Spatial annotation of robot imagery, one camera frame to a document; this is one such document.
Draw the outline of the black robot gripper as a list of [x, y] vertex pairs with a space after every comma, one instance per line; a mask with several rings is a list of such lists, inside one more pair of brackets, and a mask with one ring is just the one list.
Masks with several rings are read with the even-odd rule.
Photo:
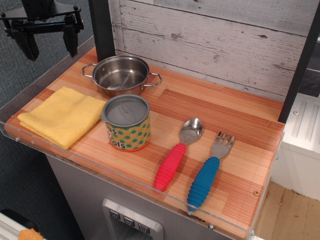
[[84, 29], [78, 5], [55, 0], [23, 0], [22, 7], [0, 13], [7, 35], [14, 38], [27, 59], [35, 61], [39, 49], [33, 34], [63, 32], [67, 51], [77, 54], [78, 33]]

